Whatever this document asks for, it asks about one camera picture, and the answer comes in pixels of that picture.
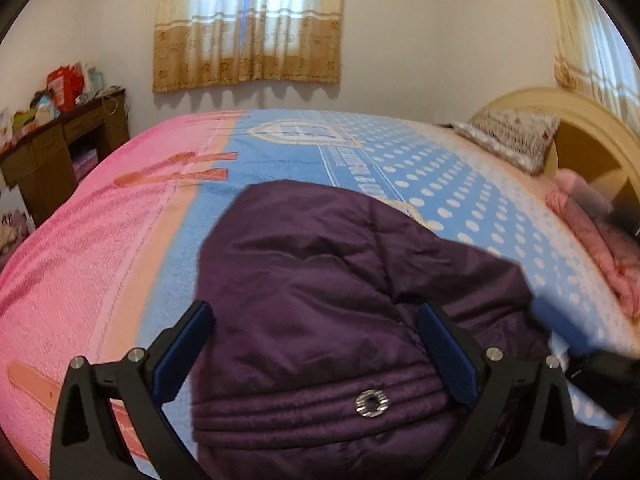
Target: purple jacket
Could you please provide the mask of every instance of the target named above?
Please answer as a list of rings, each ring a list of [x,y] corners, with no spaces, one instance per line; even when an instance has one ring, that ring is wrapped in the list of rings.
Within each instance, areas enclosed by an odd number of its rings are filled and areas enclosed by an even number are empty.
[[[542,358],[519,266],[438,238],[379,201],[251,186],[200,253],[216,334],[193,374],[198,458],[214,479],[413,479],[460,421],[416,330],[439,304],[485,347]],[[380,390],[373,418],[356,398]]]

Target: sheer curtain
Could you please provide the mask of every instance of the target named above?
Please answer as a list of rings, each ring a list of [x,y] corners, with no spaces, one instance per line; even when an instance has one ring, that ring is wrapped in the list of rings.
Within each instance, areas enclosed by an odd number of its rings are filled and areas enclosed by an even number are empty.
[[[340,81],[342,0],[160,0],[154,91]]]
[[[640,70],[597,0],[555,0],[556,80],[603,104],[640,135]]]

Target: wooden desk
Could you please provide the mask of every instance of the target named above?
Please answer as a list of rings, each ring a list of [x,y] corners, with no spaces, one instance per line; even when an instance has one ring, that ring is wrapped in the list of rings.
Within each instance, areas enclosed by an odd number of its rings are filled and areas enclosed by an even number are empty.
[[[80,105],[21,139],[0,155],[7,186],[20,186],[36,225],[41,225],[78,187],[72,155],[96,148],[103,161],[129,140],[125,91]]]

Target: desk top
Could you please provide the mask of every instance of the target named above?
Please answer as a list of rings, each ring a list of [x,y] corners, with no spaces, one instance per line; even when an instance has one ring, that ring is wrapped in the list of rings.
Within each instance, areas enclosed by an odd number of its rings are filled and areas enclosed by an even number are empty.
[[[46,132],[47,130],[51,129],[53,126],[56,126],[57,124],[68,123],[69,121],[72,121],[73,119],[78,118],[79,116],[82,116],[87,112],[91,112],[92,110],[95,110],[96,108],[99,108],[100,106],[102,106],[102,103],[105,100],[119,97],[123,95],[124,92],[125,92],[125,89],[123,88],[115,92],[112,92],[110,94],[103,95],[102,97],[92,99],[91,101],[88,101],[82,105],[78,105],[74,107],[72,110],[69,110],[68,112],[61,113],[57,118],[53,119],[51,122],[37,127],[35,130],[25,134],[22,137],[19,137],[18,139],[16,139],[14,136],[14,139],[12,139],[11,143],[7,143],[2,148],[0,148],[0,162],[7,155],[14,152],[20,146],[27,144],[28,142],[30,142],[30,140],[38,136],[40,133]]]

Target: headboard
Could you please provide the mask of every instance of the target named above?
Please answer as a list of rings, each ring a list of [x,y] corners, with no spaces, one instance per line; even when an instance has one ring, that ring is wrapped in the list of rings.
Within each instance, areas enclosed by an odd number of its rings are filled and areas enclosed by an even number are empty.
[[[517,90],[484,109],[543,112],[561,120],[545,174],[580,174],[617,205],[640,212],[640,136],[595,101],[561,88]]]

